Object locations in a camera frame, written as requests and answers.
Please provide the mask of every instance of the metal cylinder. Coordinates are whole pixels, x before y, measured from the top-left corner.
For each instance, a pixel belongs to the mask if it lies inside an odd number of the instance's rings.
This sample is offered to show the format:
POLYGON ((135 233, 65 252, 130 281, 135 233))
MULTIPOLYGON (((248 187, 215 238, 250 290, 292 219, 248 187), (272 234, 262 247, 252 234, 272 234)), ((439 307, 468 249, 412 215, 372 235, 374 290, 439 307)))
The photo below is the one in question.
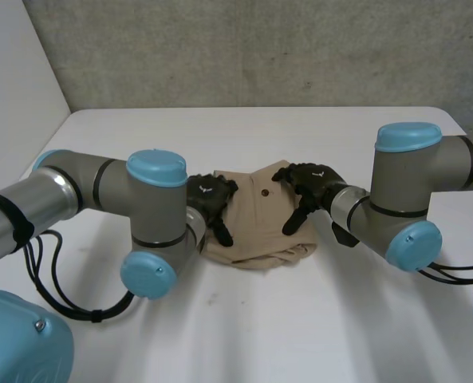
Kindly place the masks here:
POLYGON ((333 221, 349 232, 349 221, 359 202, 369 193, 356 186, 348 186, 337 193, 330 205, 330 214, 333 221))
MULTIPOLYGON (((34 225, 34 236, 77 213, 77 195, 61 174, 48 168, 32 172, 29 178, 0 191, 34 225)), ((13 225, 0 211, 0 259, 13 252, 13 225)))

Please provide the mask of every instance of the white table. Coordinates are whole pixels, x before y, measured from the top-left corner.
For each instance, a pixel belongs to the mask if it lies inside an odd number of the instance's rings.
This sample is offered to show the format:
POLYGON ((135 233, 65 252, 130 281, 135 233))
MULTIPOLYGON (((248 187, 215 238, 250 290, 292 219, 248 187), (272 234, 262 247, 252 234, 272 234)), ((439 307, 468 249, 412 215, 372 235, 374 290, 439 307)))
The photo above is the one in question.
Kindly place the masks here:
MULTIPOLYGON (((377 129, 415 120, 462 133, 432 108, 90 110, 70 116, 45 150, 126 159, 166 148, 186 158, 189 174, 309 161, 369 188, 377 129)), ((435 195, 429 218, 443 233, 443 261, 472 264, 473 192, 435 195)), ((473 287, 406 274, 361 244, 338 245, 326 213, 313 220, 318 251, 293 267, 251 272, 197 258, 159 302, 139 300, 100 325, 69 321, 70 381, 473 382, 473 287)), ((65 237, 66 294, 91 309, 119 300, 128 220, 84 211, 55 228, 65 237)), ((52 286, 48 264, 42 277, 52 286)), ((21 254, 0 262, 0 289, 47 306, 21 254)))

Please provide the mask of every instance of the screw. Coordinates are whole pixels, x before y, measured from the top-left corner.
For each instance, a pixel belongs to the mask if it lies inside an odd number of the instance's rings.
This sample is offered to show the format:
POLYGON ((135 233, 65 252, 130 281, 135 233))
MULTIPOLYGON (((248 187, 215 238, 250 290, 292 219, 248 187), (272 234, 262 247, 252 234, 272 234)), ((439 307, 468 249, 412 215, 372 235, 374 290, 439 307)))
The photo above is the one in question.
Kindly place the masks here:
POLYGON ((34 328, 38 333, 42 332, 46 327, 46 322, 40 319, 36 323, 34 323, 34 328))

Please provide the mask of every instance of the beige cloth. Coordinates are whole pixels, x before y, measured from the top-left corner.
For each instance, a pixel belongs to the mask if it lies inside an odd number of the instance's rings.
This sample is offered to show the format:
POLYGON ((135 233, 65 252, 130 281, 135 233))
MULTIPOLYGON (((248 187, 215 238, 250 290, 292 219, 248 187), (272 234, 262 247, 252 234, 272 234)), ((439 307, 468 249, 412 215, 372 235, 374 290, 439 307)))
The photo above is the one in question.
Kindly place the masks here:
POLYGON ((215 171, 239 187, 223 214, 234 245, 223 247, 209 231, 204 256, 242 269, 269 269, 297 262, 316 250, 316 231, 309 219, 294 235, 282 234, 297 198, 291 187, 271 177, 288 165, 283 160, 251 174, 215 171))

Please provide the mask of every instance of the white wall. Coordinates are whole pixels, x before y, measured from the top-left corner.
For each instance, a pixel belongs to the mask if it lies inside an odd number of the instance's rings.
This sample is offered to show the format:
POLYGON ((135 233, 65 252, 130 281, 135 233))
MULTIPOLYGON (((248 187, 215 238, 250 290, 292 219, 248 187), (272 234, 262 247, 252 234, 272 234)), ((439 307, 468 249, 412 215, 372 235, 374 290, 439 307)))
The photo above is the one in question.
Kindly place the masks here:
POLYGON ((19 0, 0 0, 0 188, 32 163, 69 108, 19 0))

